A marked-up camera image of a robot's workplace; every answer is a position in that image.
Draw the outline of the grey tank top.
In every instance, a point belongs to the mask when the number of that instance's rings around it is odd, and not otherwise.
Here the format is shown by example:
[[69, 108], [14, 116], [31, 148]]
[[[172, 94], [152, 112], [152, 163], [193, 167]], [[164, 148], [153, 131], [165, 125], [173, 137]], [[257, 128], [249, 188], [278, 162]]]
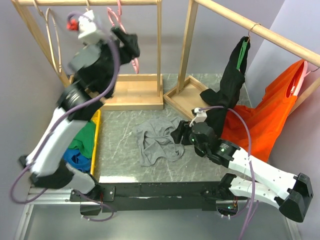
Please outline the grey tank top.
[[181, 117], [152, 118], [133, 129], [142, 167], [151, 167], [160, 158], [175, 162], [183, 156], [184, 146], [175, 143], [171, 137], [171, 132], [178, 127], [181, 120]]

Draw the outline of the pink plastic hanger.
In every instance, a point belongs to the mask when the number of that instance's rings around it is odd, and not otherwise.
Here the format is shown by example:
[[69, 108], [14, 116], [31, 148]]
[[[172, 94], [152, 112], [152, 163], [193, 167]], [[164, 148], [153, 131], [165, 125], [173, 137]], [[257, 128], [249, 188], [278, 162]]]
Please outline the pink plastic hanger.
[[[120, 0], [117, 0], [117, 13], [115, 11], [113, 11], [110, 7], [107, 7], [106, 8], [106, 11], [107, 11], [107, 16], [108, 16], [108, 19], [111, 23], [111, 25], [113, 27], [115, 26], [118, 26], [121, 28], [121, 30], [126, 33], [126, 30], [123, 26], [123, 23], [122, 23], [122, 5], [121, 5], [121, 1]], [[131, 64], [132, 64], [132, 67], [135, 71], [136, 74], [138, 74], [140, 72], [140, 68], [139, 68], [139, 60], [138, 58], [134, 58], [132, 61], [131, 61]]]

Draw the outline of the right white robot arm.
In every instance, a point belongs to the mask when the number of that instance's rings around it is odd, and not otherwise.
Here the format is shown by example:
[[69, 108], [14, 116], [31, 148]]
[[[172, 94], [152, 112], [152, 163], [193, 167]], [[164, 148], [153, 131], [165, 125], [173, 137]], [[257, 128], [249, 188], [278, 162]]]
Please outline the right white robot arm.
[[242, 147], [217, 137], [205, 122], [191, 124], [182, 120], [170, 135], [176, 144], [192, 145], [198, 156], [251, 178], [226, 174], [219, 183], [222, 198], [253, 198], [275, 207], [292, 221], [305, 220], [314, 196], [311, 179], [306, 174], [295, 175], [250, 156]]

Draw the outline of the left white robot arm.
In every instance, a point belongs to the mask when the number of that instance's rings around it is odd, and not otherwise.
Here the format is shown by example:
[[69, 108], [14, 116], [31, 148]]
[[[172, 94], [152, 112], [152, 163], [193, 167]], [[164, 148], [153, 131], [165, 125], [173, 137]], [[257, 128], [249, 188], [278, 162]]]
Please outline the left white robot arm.
[[73, 70], [73, 83], [57, 101], [51, 122], [35, 149], [19, 158], [30, 172], [30, 181], [45, 190], [70, 188], [88, 201], [101, 195], [101, 186], [90, 173], [85, 173], [63, 159], [76, 135], [90, 122], [103, 103], [113, 96], [120, 67], [140, 56], [138, 36], [112, 27], [114, 37], [101, 37], [86, 44], [68, 63]]

